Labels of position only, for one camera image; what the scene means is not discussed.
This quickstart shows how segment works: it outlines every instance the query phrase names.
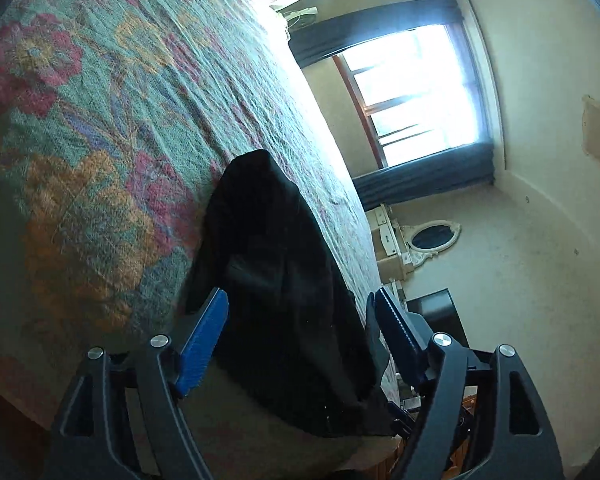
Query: blue gripper pad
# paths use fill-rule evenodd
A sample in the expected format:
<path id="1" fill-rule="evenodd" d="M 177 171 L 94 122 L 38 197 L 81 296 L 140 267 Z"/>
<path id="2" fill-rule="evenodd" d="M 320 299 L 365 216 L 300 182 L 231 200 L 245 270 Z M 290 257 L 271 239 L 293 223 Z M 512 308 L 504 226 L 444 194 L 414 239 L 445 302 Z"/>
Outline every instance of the blue gripper pad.
<path id="1" fill-rule="evenodd" d="M 190 316 L 194 327 L 180 351 L 180 373 L 174 387 L 183 397 L 200 384 L 229 314 L 229 299 L 220 288 L 212 291 L 205 303 Z"/>

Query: window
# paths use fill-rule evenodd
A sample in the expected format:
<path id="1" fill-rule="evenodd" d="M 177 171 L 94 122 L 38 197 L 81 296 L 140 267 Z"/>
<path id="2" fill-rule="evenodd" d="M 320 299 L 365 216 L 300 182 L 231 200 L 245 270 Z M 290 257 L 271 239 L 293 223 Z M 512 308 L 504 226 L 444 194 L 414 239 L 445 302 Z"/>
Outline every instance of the window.
<path id="1" fill-rule="evenodd" d="M 478 140 L 478 85 L 459 27 L 414 28 L 334 56 L 379 168 Z"/>

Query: wall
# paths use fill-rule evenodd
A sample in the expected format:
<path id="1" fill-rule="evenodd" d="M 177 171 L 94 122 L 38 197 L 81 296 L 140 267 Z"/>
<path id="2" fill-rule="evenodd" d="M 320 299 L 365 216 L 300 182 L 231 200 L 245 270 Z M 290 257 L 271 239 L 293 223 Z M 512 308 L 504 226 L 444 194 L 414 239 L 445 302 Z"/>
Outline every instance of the wall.
<path id="1" fill-rule="evenodd" d="M 460 222 L 449 250 L 405 283 L 408 299 L 448 288 L 472 348 L 519 352 L 571 475 L 600 443 L 600 294 L 557 237 L 492 186 L 392 206 L 401 225 Z"/>
<path id="2" fill-rule="evenodd" d="M 406 0 L 301 0 L 284 12 L 315 6 L 318 7 L 318 20 L 321 21 L 356 10 L 402 1 Z M 356 177 L 377 170 L 378 165 L 360 118 L 333 60 L 322 60 L 302 72 L 342 152 L 349 174 Z"/>
<path id="3" fill-rule="evenodd" d="M 582 97 L 600 100 L 598 10 L 589 0 L 459 1 L 475 11 L 500 98 L 496 185 L 570 241 L 565 257 L 600 293 L 600 167 L 582 151 Z"/>
<path id="4" fill-rule="evenodd" d="M 349 91 L 333 59 L 302 70 L 352 177 L 378 169 Z"/>

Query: bed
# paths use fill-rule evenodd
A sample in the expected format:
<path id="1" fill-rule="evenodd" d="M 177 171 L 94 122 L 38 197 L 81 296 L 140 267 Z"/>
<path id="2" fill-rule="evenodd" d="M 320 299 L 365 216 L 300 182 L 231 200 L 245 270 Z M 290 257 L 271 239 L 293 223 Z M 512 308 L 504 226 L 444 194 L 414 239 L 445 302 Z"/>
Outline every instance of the bed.
<path id="1" fill-rule="evenodd" d="M 214 183 L 257 148 L 298 185 L 363 319 L 380 286 L 368 225 L 276 13 L 251 0 L 14 0 L 0 20 L 0 395 L 48 428 L 87 348 L 166 330 Z M 392 362 L 382 389 L 397 398 Z M 369 466 L 395 447 L 325 446 L 213 365 L 184 412 L 217 478 Z"/>

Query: window frame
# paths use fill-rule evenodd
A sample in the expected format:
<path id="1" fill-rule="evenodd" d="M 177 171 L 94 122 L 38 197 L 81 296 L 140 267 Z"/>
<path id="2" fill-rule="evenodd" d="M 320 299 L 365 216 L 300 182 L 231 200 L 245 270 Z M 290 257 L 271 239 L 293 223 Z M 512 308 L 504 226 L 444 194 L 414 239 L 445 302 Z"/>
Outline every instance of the window frame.
<path id="1" fill-rule="evenodd" d="M 469 91 L 472 103 L 474 104 L 476 120 L 478 123 L 478 139 L 475 142 L 481 142 L 482 140 L 484 140 L 485 136 L 488 136 L 488 134 L 485 130 L 486 122 L 484 117 L 484 105 L 482 104 L 482 91 L 480 88 L 477 70 L 475 68 L 474 59 L 471 53 L 471 49 L 469 47 L 466 33 L 461 23 L 451 23 L 443 26 L 446 29 L 446 32 L 449 36 L 449 40 L 456 53 L 456 57 L 458 58 L 458 63 L 460 65 L 464 78 L 463 85 Z M 365 66 L 357 70 L 351 70 L 349 68 L 349 65 L 347 64 L 343 52 L 335 54 L 332 57 L 332 59 L 338 71 L 340 72 L 340 76 L 342 77 L 342 80 L 344 81 L 344 84 L 347 87 L 347 91 L 349 91 L 349 95 L 351 97 L 351 100 L 353 101 L 353 104 L 356 108 L 356 112 L 358 113 L 358 117 L 360 118 L 362 127 L 365 131 L 366 138 L 369 142 L 369 145 L 371 146 L 371 151 L 373 152 L 374 158 L 376 159 L 376 163 L 378 164 L 378 169 L 382 170 L 384 168 L 388 168 L 389 165 L 387 164 L 386 157 L 384 156 L 384 149 L 382 144 L 380 143 L 380 139 L 402 132 L 410 126 L 400 128 L 398 130 L 395 130 L 394 132 L 389 132 L 387 134 L 379 136 L 378 131 L 376 130 L 376 126 L 371 119 L 371 115 L 403 104 L 407 101 L 410 101 L 413 98 L 421 96 L 422 94 L 417 93 L 402 95 L 367 106 L 365 104 L 364 98 L 362 97 L 362 92 L 360 91 L 360 87 L 356 82 L 355 76 L 357 76 L 360 73 L 368 72 L 369 70 L 375 68 L 378 65 Z M 401 137 L 400 139 L 395 140 L 393 142 L 400 142 L 404 139 L 426 134 L 430 131 L 431 130 L 427 130 L 424 132 L 418 132 L 412 136 Z M 385 146 L 389 146 L 393 142 L 388 142 Z"/>

